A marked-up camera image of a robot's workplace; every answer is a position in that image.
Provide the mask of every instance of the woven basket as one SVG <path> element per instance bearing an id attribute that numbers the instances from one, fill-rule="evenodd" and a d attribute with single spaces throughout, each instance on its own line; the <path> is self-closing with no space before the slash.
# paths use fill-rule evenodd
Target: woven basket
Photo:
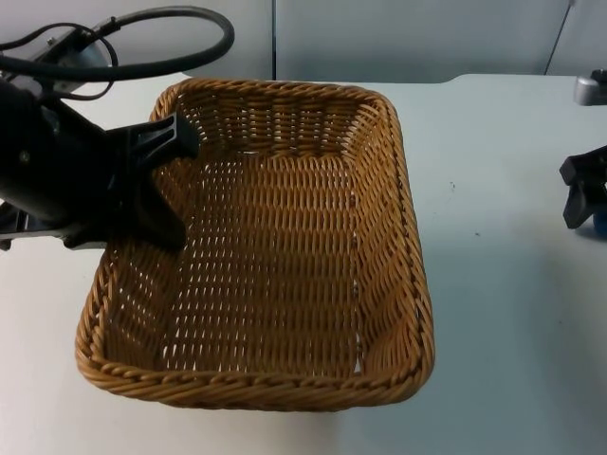
<path id="1" fill-rule="evenodd" d="M 201 138 L 156 183 L 179 253 L 108 244 L 76 338 L 112 393 L 195 408 L 402 401 L 432 310 L 394 107 L 356 87 L 189 80 L 159 98 Z"/>

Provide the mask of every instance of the white table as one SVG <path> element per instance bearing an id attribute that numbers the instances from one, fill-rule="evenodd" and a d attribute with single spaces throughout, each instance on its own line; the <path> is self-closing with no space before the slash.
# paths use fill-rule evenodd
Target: white table
<path id="1" fill-rule="evenodd" d="M 79 109 L 145 121 L 183 76 Z M 0 255 L 0 453 L 607 452 L 607 245 L 565 228 L 568 155 L 607 143 L 572 78 L 365 84 L 403 125 L 435 316 L 436 366 L 403 404 L 337 414 L 172 409 L 99 391 L 73 358 L 99 251 L 54 239 Z"/>

